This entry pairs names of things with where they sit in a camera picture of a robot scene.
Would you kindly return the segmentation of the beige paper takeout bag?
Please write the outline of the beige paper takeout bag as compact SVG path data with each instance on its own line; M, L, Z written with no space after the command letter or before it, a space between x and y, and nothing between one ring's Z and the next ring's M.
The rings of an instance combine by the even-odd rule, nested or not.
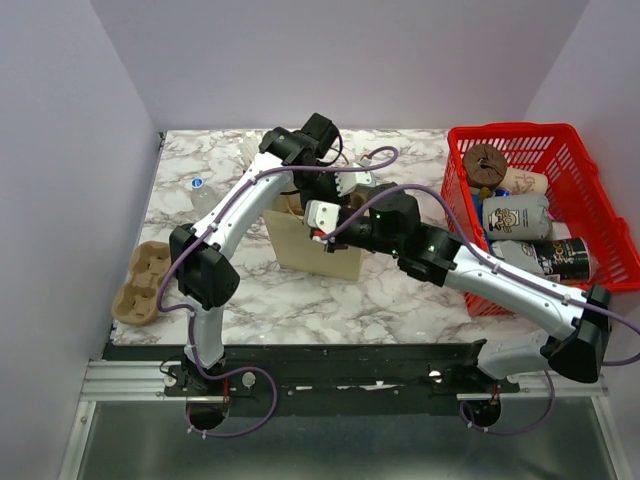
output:
M298 194L278 196L262 216L282 268L352 282L359 280L366 252L349 248L329 253L323 244L310 239Z

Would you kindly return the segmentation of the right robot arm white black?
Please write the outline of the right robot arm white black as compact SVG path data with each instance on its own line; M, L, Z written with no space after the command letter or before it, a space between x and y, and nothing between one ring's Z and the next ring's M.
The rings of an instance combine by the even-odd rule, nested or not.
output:
M610 292L554 283L509 265L420 218L403 186L376 187L360 209L313 201L305 221L328 248L353 246L393 256L409 277L470 293L520 315L538 331L482 343L460 367L460 379L480 392L510 375L551 369L576 382L594 383L604 364L610 332Z

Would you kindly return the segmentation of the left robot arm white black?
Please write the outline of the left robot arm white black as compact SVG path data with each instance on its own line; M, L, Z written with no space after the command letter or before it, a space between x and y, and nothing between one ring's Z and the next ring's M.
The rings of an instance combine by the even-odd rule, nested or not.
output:
M268 131L241 179L218 205L195 224L172 231L169 274L187 302L159 309L189 311L185 355L193 365L187 382L197 393L209 395L221 385L222 372L216 364L224 357L222 318L240 282L231 265L240 241L289 189L304 199L338 201L331 164L324 160L333 145L343 145L339 129L318 113L298 130Z

